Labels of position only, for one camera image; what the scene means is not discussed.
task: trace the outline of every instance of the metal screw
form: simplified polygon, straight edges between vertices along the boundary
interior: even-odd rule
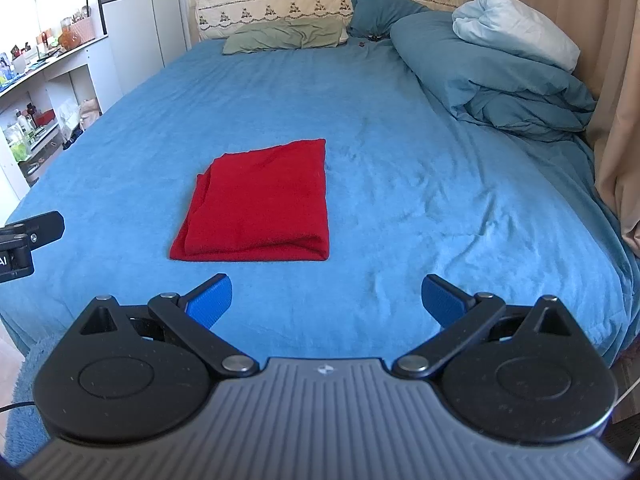
[[[247,355],[230,355],[222,361],[222,366],[230,372],[247,372],[254,365],[254,360]]]
[[[405,372],[418,373],[429,368],[429,361],[421,355],[404,355],[398,359],[398,366]]]

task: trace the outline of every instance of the green pillow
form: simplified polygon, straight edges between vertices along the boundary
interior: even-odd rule
[[[249,23],[226,39],[222,54],[337,46],[343,30],[344,25],[335,18],[281,18]]]

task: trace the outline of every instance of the blue rug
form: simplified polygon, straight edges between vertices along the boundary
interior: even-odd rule
[[[53,351],[61,335],[50,336],[35,344],[27,354],[15,383],[14,401],[33,400],[33,380]],[[16,408],[9,413],[4,458],[12,466],[20,465],[49,440],[35,406]]]

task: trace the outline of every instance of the beige curtain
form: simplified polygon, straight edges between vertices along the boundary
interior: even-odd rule
[[[598,98],[587,128],[596,189],[640,256],[640,0],[521,0],[580,47],[575,75]]]

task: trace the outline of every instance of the red towel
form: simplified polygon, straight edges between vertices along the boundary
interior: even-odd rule
[[[324,139],[225,153],[197,177],[173,260],[326,260]]]

